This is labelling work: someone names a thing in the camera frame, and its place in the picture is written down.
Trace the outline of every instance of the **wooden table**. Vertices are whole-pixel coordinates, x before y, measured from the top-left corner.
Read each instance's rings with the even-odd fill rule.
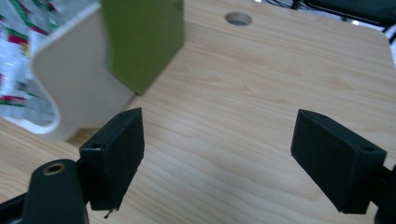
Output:
[[[290,155],[299,108],[325,114],[388,151],[396,163],[396,78],[374,30],[249,1],[185,1],[186,43],[143,97],[146,154],[120,211],[91,223],[373,223],[339,214]],[[231,11],[253,23],[233,26]],[[30,173],[78,147],[4,120],[0,201]]]

